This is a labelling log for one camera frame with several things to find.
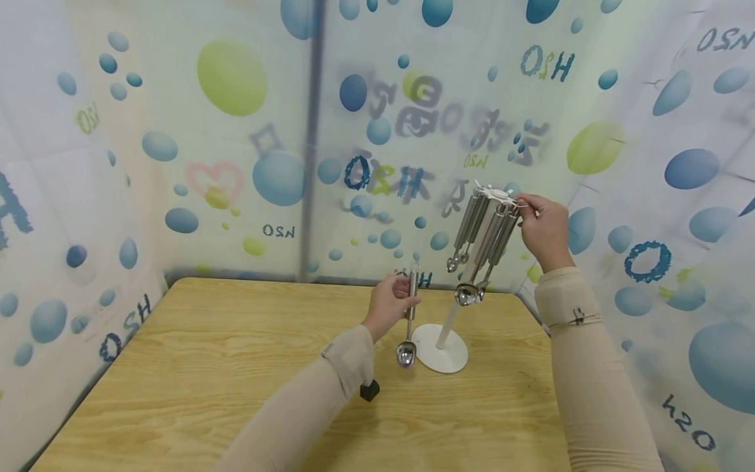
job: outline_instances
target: white round base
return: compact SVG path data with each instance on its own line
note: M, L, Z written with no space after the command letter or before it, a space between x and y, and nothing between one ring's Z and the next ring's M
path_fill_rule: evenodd
M411 341L417 345L417 358L427 367L442 374L459 372L467 364L469 351L459 335L451 331L445 340L445 347L435 347L438 336L443 329L441 325L430 323L414 330Z

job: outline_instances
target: black object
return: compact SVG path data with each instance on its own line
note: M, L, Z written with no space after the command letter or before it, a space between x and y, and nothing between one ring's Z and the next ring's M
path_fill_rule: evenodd
M371 384L359 387L359 396L368 402L371 402L380 393L380 385L378 381L373 380Z

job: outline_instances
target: pink heart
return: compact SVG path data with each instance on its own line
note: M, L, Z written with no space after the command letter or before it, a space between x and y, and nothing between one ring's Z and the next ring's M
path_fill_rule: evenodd
M208 175L214 182L217 182L218 185L207 185L207 187L202 187L202 184L199 182L200 174ZM225 174L233 176L233 188L230 190L228 189L227 184L223 185L223 183L220 182L220 179L222 179ZM202 164L201 162L190 162L186 166L186 182L189 184L191 190L194 190L201 196L205 196L210 187L221 189L228 195L231 205L236 203L236 200L239 199L245 184L244 174L241 172L241 169L231 162L218 162L212 165L212 167Z

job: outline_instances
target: fabric wall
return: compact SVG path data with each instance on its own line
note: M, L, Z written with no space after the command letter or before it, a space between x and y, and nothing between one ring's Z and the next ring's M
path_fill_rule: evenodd
M749 470L746 0L0 8L0 470L49 441L163 276L373 283L419 261L452 287L475 180L569 206L667 470ZM537 316L540 275L515 234L492 289Z

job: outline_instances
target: left hand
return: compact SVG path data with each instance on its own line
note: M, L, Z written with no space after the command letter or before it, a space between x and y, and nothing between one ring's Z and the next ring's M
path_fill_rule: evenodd
M372 342L385 336L409 307L422 301L419 297L409 297L408 293L408 277L396 274L386 277L372 289L370 308L362 322L370 331Z

